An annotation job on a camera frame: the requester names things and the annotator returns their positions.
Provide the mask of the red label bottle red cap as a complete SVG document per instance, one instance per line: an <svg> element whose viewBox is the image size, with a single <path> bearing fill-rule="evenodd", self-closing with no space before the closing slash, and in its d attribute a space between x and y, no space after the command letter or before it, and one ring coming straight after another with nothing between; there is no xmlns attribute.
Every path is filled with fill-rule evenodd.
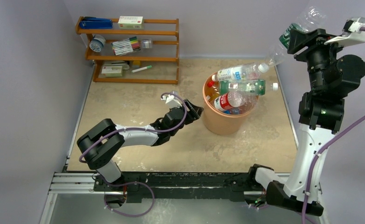
<svg viewBox="0 0 365 224"><path fill-rule="evenodd" d="M214 82L214 81L209 81L209 82L207 83L207 87L211 88L211 87L213 87L213 86L214 86L214 84L215 84L215 82Z"/></svg>

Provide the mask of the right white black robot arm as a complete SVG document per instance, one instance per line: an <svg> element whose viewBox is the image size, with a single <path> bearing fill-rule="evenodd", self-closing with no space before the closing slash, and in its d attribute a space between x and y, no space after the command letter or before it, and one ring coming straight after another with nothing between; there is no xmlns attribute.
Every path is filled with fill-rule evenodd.
<svg viewBox="0 0 365 224"><path fill-rule="evenodd" d="M288 179L283 181L273 169L254 164L246 178L253 190L263 187L269 205L302 214L321 216L319 180L327 148L337 138L344 117L344 99L356 90L365 76L365 62L356 55L337 58L344 47L365 43L365 25L352 22L342 35L324 29L304 33L290 31L287 52L308 68L311 89L299 103L298 150Z"/></svg>

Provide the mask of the dark green label clear bottle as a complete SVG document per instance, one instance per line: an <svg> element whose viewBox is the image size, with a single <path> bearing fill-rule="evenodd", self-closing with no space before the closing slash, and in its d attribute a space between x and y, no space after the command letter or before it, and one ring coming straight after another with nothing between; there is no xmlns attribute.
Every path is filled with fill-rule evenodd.
<svg viewBox="0 0 365 224"><path fill-rule="evenodd" d="M258 65L260 72L265 73L270 68L282 63L286 56L290 43L290 32L297 29L304 33L309 33L320 28L327 20L327 15L323 10L316 6L307 6L299 16L287 27L279 36L267 54L264 62Z"/></svg>

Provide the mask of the orange plastic bin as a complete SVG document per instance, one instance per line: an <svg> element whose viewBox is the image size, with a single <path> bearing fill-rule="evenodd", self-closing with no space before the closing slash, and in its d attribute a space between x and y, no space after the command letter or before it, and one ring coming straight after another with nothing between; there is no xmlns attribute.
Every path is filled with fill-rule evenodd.
<svg viewBox="0 0 365 224"><path fill-rule="evenodd" d="M229 113L221 112L213 106L213 100L218 96L218 83L209 87L209 82L211 82L211 76L206 79L202 88L204 111L201 120L205 127L215 134L230 135L236 133L248 121L248 117L253 114L259 96L249 96L245 105L231 110Z"/></svg>

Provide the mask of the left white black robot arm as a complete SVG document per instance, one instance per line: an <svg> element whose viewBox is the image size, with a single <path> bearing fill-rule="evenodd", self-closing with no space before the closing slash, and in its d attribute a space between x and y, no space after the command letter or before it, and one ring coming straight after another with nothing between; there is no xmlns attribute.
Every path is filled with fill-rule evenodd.
<svg viewBox="0 0 365 224"><path fill-rule="evenodd" d="M146 126L125 127L104 119L77 140L81 151L79 160L97 171L111 190L120 190L124 184L123 174L112 160L120 148L162 145L185 125L200 119L203 111L204 108L185 99L181 105L170 108L164 117Z"/></svg>

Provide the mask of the green tinted plastic bottle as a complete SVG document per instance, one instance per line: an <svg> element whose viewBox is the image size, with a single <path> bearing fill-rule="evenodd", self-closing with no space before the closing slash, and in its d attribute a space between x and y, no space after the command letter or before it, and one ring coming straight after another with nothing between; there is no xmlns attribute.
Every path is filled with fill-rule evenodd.
<svg viewBox="0 0 365 224"><path fill-rule="evenodd" d="M219 83L219 94L223 95L230 91L240 92L245 96L265 95L267 87L270 91L277 91L278 83L267 83L263 79L251 79L245 81L222 81Z"/></svg>

